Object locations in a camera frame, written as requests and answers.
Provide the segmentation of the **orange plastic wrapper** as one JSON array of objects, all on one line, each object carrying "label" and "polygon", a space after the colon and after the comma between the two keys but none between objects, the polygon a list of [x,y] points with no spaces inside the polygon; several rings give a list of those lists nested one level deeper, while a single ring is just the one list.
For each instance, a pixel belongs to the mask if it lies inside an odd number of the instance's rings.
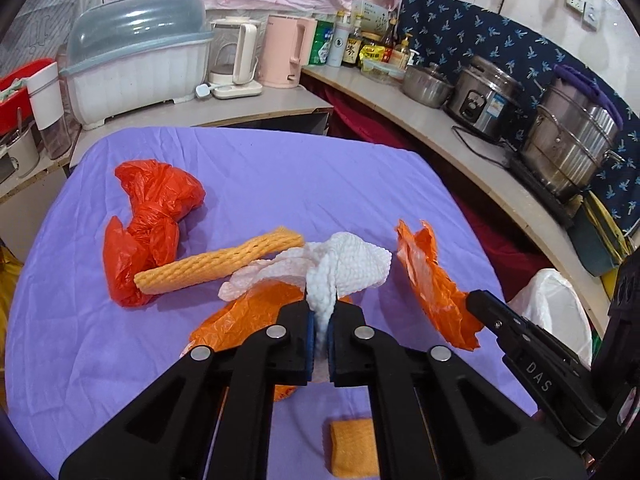
[{"label": "orange plastic wrapper", "polygon": [[191,333],[182,355],[202,344],[214,351],[239,347],[252,333],[274,324],[283,306],[303,298],[303,291],[295,285],[276,280],[260,282],[206,318]]}]

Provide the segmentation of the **orange snack wrapper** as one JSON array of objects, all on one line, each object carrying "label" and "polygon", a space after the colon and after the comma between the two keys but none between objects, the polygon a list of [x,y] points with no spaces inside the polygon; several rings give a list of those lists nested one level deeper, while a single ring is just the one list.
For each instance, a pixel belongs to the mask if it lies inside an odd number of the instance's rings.
[{"label": "orange snack wrapper", "polygon": [[465,351],[480,348],[477,334],[484,328],[466,307],[469,294],[439,264],[435,231],[425,220],[412,232],[400,219],[397,233],[397,258],[407,272],[411,289],[434,329],[448,344]]}]

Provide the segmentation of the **long orange foam net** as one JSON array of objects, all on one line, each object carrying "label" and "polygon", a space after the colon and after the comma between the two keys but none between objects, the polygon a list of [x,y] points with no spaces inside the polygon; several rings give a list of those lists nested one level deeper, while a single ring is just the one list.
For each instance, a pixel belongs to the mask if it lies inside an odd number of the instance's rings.
[{"label": "long orange foam net", "polygon": [[279,226],[250,238],[239,246],[186,257],[158,268],[137,273],[134,284],[145,295],[163,295],[233,274],[253,261],[274,252],[302,247],[302,234]]}]

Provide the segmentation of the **white foam net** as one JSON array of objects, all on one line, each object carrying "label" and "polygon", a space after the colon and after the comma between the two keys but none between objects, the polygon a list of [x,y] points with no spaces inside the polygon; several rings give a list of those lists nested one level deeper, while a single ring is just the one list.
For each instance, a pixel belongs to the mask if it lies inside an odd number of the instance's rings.
[{"label": "white foam net", "polygon": [[309,242],[270,260],[256,260],[244,266],[221,285],[218,296],[226,301],[238,299],[265,280],[295,285],[306,292],[316,320],[317,338],[323,344],[337,300],[382,286],[391,264],[389,250],[351,232],[337,232],[325,242]]}]

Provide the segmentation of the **red plastic bag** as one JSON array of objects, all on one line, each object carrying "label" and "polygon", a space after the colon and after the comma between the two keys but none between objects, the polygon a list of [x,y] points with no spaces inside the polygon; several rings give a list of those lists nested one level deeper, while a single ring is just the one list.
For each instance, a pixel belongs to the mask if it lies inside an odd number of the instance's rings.
[{"label": "red plastic bag", "polygon": [[171,263],[180,240],[179,222],[202,206],[205,190],[188,172],[155,159],[130,160],[115,168],[128,195],[131,220],[114,216],[104,232],[102,260],[111,300],[124,308],[153,297],[134,284],[134,276]]}]

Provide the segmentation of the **black induction cooktop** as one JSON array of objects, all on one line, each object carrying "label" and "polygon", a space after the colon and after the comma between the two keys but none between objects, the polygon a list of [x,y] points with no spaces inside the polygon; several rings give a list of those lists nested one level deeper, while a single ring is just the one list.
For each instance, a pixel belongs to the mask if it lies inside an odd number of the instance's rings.
[{"label": "black induction cooktop", "polygon": [[506,168],[512,176],[528,189],[538,203],[544,207],[550,216],[559,223],[564,230],[574,226],[574,214],[570,214],[564,205],[544,186],[541,180],[536,177],[521,161],[518,155],[511,155],[506,163]]}]

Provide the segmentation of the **steel rice cooker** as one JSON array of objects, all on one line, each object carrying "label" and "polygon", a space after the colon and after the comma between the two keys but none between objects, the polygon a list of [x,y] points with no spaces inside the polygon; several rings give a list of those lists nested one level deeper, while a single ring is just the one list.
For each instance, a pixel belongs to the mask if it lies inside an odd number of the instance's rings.
[{"label": "steel rice cooker", "polygon": [[460,125],[489,142],[506,135],[520,107],[524,87],[504,70],[478,55],[462,68],[445,110]]}]

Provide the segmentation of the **small steel pot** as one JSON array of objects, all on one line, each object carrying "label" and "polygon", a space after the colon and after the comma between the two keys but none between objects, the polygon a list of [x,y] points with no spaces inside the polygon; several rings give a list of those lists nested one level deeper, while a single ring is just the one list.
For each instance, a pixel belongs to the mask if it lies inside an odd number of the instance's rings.
[{"label": "small steel pot", "polygon": [[437,64],[427,67],[408,66],[401,84],[401,91],[405,96],[431,108],[441,108],[453,88]]}]

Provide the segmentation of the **glass electric kettle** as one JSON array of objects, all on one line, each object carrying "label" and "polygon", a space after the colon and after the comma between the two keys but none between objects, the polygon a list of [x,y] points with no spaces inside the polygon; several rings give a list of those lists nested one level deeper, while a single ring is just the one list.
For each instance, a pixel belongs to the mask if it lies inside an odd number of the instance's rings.
[{"label": "glass electric kettle", "polygon": [[259,96],[256,80],[259,40],[258,21],[244,16],[217,18],[210,22],[214,38],[209,49],[206,81],[195,88],[198,99],[213,96],[232,100]]}]

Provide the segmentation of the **dish rack with grey lid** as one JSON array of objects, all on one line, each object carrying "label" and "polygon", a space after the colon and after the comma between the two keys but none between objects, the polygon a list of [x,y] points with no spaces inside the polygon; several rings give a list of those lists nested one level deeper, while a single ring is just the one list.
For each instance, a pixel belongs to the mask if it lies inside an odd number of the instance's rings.
[{"label": "dish rack with grey lid", "polygon": [[138,108],[194,98],[214,39],[203,0],[116,0],[75,21],[66,46],[70,107],[86,130]]}]

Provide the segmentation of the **green canister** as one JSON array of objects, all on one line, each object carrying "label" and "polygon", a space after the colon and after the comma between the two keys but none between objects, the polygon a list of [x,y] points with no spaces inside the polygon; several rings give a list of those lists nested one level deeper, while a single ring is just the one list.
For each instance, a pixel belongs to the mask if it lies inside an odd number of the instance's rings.
[{"label": "green canister", "polygon": [[326,59],[332,44],[334,24],[328,21],[318,21],[314,30],[314,39],[311,43],[309,65],[326,64]]}]

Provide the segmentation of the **dark soy sauce bottle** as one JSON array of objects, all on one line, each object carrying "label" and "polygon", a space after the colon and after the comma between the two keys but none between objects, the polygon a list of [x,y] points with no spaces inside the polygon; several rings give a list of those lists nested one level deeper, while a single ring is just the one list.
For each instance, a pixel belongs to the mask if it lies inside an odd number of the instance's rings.
[{"label": "dark soy sauce bottle", "polygon": [[358,54],[362,46],[362,30],[361,30],[362,15],[357,14],[355,16],[354,26],[350,32],[346,41],[345,50],[342,58],[342,65],[347,67],[354,67],[357,65]]}]

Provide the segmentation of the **white bottle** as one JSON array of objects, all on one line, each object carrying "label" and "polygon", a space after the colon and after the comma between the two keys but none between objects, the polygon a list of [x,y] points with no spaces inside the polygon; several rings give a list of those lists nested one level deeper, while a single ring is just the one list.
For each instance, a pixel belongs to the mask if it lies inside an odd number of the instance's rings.
[{"label": "white bottle", "polygon": [[343,61],[343,55],[348,41],[352,25],[346,11],[338,11],[334,21],[334,29],[332,32],[331,47],[326,65],[332,67],[340,67]]}]

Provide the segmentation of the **navy patterned cloth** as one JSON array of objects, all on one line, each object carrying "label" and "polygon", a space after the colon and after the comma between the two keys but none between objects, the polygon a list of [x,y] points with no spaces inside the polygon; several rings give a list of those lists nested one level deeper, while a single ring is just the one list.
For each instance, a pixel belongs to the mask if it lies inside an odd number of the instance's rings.
[{"label": "navy patterned cloth", "polygon": [[435,63],[455,82],[475,55],[491,62],[517,82],[522,117],[509,141],[524,145],[535,108],[552,83],[555,65],[572,66],[599,86],[623,118],[613,150],[620,162],[607,160],[588,188],[598,196],[617,225],[630,232],[639,225],[639,117],[588,65],[528,27],[460,0],[401,0],[398,34],[409,34],[418,63]]}]

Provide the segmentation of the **grey striped curtain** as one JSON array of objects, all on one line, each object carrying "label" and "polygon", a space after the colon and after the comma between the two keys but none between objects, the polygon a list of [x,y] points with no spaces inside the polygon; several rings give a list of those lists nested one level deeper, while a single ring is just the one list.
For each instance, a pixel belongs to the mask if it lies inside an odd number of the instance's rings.
[{"label": "grey striped curtain", "polygon": [[73,22],[102,0],[26,0],[1,39],[1,75],[37,58],[55,58]]}]

